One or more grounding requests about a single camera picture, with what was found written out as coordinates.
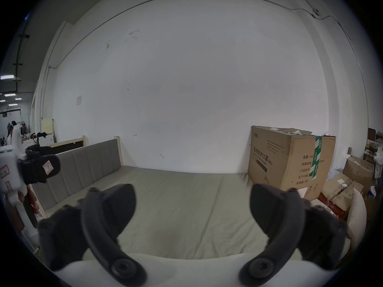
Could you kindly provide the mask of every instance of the white bag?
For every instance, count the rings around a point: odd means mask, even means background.
[[[376,156],[374,157],[374,161],[376,162],[375,165],[375,179],[378,179],[382,175],[382,168],[383,168],[383,150],[382,147],[380,146]]]

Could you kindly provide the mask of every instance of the cushion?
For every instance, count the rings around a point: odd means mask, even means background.
[[[361,242],[366,229],[367,211],[363,197],[354,188],[350,211],[347,218],[347,233],[351,238],[351,250],[354,251]]]

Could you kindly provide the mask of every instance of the red object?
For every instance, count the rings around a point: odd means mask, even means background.
[[[339,219],[345,219],[347,212],[337,207],[337,205],[333,204],[332,202],[328,201],[326,197],[321,193],[318,198],[319,201],[321,201],[324,205],[326,205],[328,208],[330,208],[334,214],[337,215]]]

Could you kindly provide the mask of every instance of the hand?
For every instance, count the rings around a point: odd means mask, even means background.
[[[31,202],[31,206],[33,208],[34,213],[39,213],[39,206],[37,204],[37,198],[33,191],[31,190],[30,185],[27,185],[27,195]],[[24,196],[21,192],[18,192],[19,200],[21,203],[24,203]],[[11,221],[11,224],[13,228],[15,229],[16,233],[21,236],[22,230],[24,229],[24,224],[22,219],[20,218],[19,213],[17,212],[16,207],[12,207],[12,205],[9,203],[8,199],[5,199],[5,210],[8,214],[8,217]]]
[[[31,205],[32,205],[32,208],[33,208],[33,212],[35,214],[38,214],[39,213],[39,206],[37,204],[37,198],[36,198],[36,195],[34,194],[34,192],[31,190],[31,185],[27,185],[26,186],[26,189],[27,189],[27,196],[29,198],[29,201],[31,202]],[[19,200],[21,203],[24,203],[24,196],[21,192],[18,191],[18,195],[19,195]]]

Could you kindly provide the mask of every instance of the ceiling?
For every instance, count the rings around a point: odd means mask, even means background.
[[[20,44],[18,35],[29,35],[22,38],[18,70],[18,93],[16,96],[4,97],[7,91],[16,90],[12,79],[0,81],[1,104],[30,102],[40,75],[41,66],[52,38],[63,21],[74,24],[82,15],[101,0],[40,0],[28,19],[22,23],[14,36],[0,69],[1,75],[15,75],[17,51]]]

